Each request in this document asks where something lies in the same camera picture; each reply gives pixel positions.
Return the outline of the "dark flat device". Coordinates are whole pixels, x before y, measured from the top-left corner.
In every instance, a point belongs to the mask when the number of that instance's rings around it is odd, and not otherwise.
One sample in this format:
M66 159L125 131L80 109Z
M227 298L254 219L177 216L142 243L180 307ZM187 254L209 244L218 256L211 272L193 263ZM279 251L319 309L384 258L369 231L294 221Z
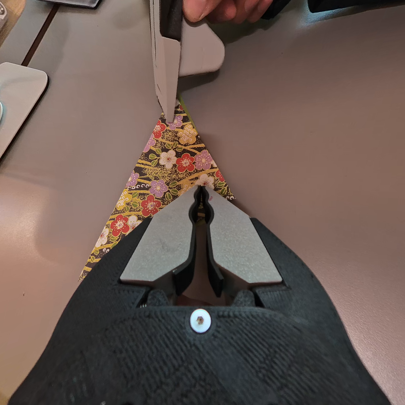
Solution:
M95 9L101 0L42 0L45 3L59 4L68 7Z

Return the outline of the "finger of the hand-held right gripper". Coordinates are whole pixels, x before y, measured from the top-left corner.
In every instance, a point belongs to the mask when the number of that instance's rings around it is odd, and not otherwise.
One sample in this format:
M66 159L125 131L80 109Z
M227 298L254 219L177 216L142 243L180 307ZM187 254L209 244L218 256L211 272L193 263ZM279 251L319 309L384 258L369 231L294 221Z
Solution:
M155 92L166 121L171 123L175 116L180 66L182 1L149 2Z

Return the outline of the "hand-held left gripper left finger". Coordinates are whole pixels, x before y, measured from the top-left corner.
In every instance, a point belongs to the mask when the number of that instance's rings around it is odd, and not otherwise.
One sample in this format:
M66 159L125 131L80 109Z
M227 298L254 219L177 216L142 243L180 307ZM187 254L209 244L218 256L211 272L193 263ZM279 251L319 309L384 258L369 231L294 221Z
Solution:
M156 213L120 280L180 296L194 277L201 187L194 186Z

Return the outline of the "grey rounded plate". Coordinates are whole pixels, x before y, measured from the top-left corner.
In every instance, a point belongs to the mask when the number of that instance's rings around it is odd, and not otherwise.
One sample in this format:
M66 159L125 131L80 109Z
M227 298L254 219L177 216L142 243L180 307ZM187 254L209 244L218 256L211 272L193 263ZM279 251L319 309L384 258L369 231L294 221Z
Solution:
M18 133L46 90L48 75L41 70L4 62L0 65L0 155Z

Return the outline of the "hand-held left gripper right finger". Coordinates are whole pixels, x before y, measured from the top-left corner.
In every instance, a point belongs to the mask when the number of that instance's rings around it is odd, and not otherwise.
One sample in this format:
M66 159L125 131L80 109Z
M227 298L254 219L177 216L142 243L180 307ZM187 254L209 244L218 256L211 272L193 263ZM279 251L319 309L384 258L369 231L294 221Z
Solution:
M201 187L207 224L207 266L211 287L235 297L241 290L280 284L279 274L251 218L215 191Z

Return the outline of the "person's right hand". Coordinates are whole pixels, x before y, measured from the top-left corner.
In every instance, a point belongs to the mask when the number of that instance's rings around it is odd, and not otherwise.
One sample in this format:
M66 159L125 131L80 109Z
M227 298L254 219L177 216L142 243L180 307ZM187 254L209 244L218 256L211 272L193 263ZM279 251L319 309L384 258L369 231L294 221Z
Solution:
M183 14L192 23L204 18L212 23L254 23L272 3L272 0L184 0Z

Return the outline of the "floral origami paper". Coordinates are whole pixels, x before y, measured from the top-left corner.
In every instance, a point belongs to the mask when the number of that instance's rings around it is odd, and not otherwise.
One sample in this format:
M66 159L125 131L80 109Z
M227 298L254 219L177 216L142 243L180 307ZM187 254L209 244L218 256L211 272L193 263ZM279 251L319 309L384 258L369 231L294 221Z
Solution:
M235 198L178 95L173 122L161 114L79 280L142 221L195 185Z

